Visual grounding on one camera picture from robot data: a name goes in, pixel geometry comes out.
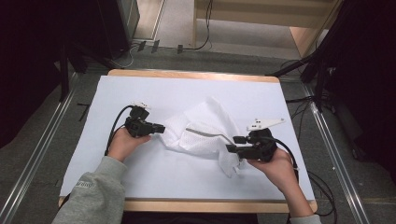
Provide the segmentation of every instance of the wooden desk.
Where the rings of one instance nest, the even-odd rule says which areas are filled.
[[[111,70],[109,76],[168,77],[278,83],[276,77],[227,75],[218,73],[174,72],[158,70]],[[315,200],[310,206],[317,210]],[[205,213],[288,213],[284,200],[190,200],[190,199],[126,199],[126,211],[205,212]]]
[[[195,0],[196,20],[205,19],[209,0]],[[341,0],[215,0],[211,20],[289,26],[302,57],[309,53],[337,15]]]

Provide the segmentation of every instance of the white paper sheet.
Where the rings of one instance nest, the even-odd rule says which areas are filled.
[[[112,124],[126,105],[132,101],[144,102],[151,106],[147,121],[163,123],[207,97],[221,102],[245,135],[254,119],[285,119],[284,123],[272,127],[271,132],[292,150],[300,168],[300,185],[305,197],[315,199],[279,83],[107,76],[99,81],[64,177],[61,196],[71,191],[81,175],[95,170],[104,155]],[[121,116],[118,126],[128,112]],[[228,178],[217,159],[166,150],[158,134],[125,164],[129,169],[122,182],[127,198],[284,200],[265,175],[250,165],[245,164],[240,175]]]

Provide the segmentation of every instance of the hand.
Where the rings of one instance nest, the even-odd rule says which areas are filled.
[[[113,136],[107,156],[123,162],[134,150],[151,139],[151,136],[132,137],[125,128]]]
[[[274,157],[268,162],[254,160],[248,160],[247,162],[265,173],[268,179],[282,192],[290,185],[298,185],[291,157],[289,153],[282,149],[278,148]]]

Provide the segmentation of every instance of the white cloth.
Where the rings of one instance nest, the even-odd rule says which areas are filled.
[[[163,125],[166,129],[160,137],[168,149],[194,156],[217,156],[224,174],[231,177],[235,173],[239,165],[238,156],[229,153],[225,145],[233,144],[233,136],[241,134],[231,117],[214,98],[207,98],[205,102],[174,115]],[[203,136],[200,133],[215,136]]]

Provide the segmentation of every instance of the gray carpet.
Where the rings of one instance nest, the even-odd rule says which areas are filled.
[[[213,52],[186,51],[176,54],[176,50],[173,49],[159,49],[157,53],[151,54],[150,49],[146,48],[141,52],[134,51],[133,55],[134,63],[128,69],[169,69],[263,75],[275,72],[285,62],[285,60],[275,58]],[[129,60],[126,55],[118,60],[118,63],[127,64]],[[99,76],[107,73],[102,65],[90,60],[87,62],[89,69],[86,74],[80,75],[71,104],[12,223],[50,223],[57,212],[58,196],[64,173],[85,122],[85,119],[79,121],[85,107],[78,103],[91,103]],[[302,84],[298,81],[290,81],[297,76],[298,71],[293,71],[290,73],[290,79],[281,79],[281,86],[287,99],[304,97]],[[0,206],[5,203],[5,199],[17,181],[24,164],[35,149],[35,144],[44,132],[50,116],[58,104],[59,96],[60,89],[58,88],[28,120],[14,141],[0,149]],[[298,105],[289,105],[291,114],[294,113]],[[355,161],[336,116],[328,110],[324,111],[324,115],[372,223],[396,223],[396,216],[394,216],[396,188],[390,181],[389,174],[377,163]],[[293,120],[296,134],[299,132],[300,117],[301,115]],[[318,126],[309,110],[304,114],[302,125],[300,145],[307,169],[323,178],[332,189],[338,212],[338,223],[354,223],[346,196],[332,168],[332,162],[318,131]],[[314,192],[318,199],[318,211],[323,214],[327,213],[331,209],[329,201],[315,186]],[[285,223],[286,217],[285,214],[259,214],[261,223]],[[333,223],[333,216],[323,217],[322,223]]]

